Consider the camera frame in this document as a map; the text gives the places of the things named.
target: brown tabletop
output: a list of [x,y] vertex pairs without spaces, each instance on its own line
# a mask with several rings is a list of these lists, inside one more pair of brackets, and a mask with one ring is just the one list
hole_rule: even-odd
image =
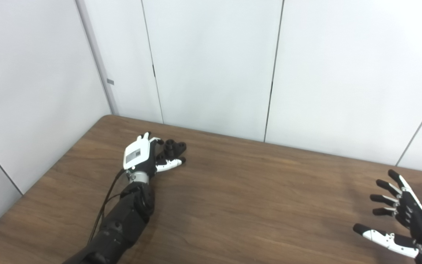
[[[0,219],[0,263],[59,264],[85,246],[124,148],[146,131],[186,142],[187,162],[152,179],[155,213],[120,263],[414,263],[352,231],[408,234],[371,213],[391,166],[112,115]],[[422,172],[395,170],[422,200]]]

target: robotic arm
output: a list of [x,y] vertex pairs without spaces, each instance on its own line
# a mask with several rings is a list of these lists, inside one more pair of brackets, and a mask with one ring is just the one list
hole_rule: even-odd
[[[154,213],[154,195],[149,180],[157,172],[173,169],[185,162],[185,158],[180,157],[186,150],[185,143],[173,140],[164,142],[157,137],[149,139],[149,135],[150,132],[140,135],[125,149],[123,169],[115,180],[126,173],[129,185],[121,192],[119,202],[100,223],[99,232],[89,240],[86,247],[63,264],[115,264],[136,243]],[[157,144],[163,145],[163,150],[156,155]]]
[[422,264],[422,205],[408,182],[392,169],[388,175],[398,184],[398,187],[381,179],[377,185],[389,191],[395,198],[380,194],[372,194],[370,199],[374,202],[383,202],[390,207],[373,209],[376,216],[392,216],[404,227],[410,230],[411,237],[371,229],[363,224],[355,224],[353,230],[363,237],[375,242],[391,251],[415,259],[417,264]]

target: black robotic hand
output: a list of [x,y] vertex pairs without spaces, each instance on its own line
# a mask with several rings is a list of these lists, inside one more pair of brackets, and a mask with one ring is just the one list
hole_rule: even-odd
[[404,227],[410,230],[411,237],[390,233],[382,230],[371,229],[362,224],[355,224],[353,230],[363,237],[380,244],[387,249],[415,258],[415,262],[422,264],[422,205],[416,194],[405,179],[389,170],[388,175],[398,184],[398,187],[378,179],[377,185],[389,191],[395,198],[380,194],[372,194],[370,199],[374,202],[383,202],[390,207],[373,209],[376,216],[392,216]]

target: black cable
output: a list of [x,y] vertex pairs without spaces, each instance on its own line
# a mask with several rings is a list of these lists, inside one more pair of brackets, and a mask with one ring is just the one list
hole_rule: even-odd
[[110,189],[108,190],[107,195],[105,196],[104,203],[102,204],[102,207],[100,207],[99,213],[97,214],[97,218],[95,220],[94,227],[92,228],[92,232],[90,233],[89,240],[87,241],[87,244],[89,244],[89,242],[92,241],[92,239],[94,238],[95,230],[97,229],[97,225],[99,224],[99,219],[100,219],[102,213],[105,210],[105,205],[109,201],[109,197],[110,197],[110,194],[112,193],[112,190],[115,186],[115,183],[120,178],[120,176],[122,176],[124,174],[124,172],[125,172],[124,169],[120,169],[118,174],[115,176],[115,179],[112,182],[112,185],[110,186]]
[[[122,195],[121,193],[119,193],[119,194],[115,194],[114,196],[112,196],[112,197],[110,197],[108,200],[107,200],[107,204],[108,204],[108,202],[110,202],[110,200],[111,199],[114,199],[115,197],[119,197],[120,195]],[[100,218],[100,222],[102,223],[102,221],[104,220],[104,217],[105,217],[105,209],[102,211],[102,216],[101,216],[101,218]]]

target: black forearm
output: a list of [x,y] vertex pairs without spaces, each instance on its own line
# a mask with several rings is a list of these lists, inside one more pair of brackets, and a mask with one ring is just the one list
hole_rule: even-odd
[[132,247],[149,222],[152,211],[144,210],[147,184],[132,183],[100,224],[99,232],[84,249],[63,264],[115,264]]

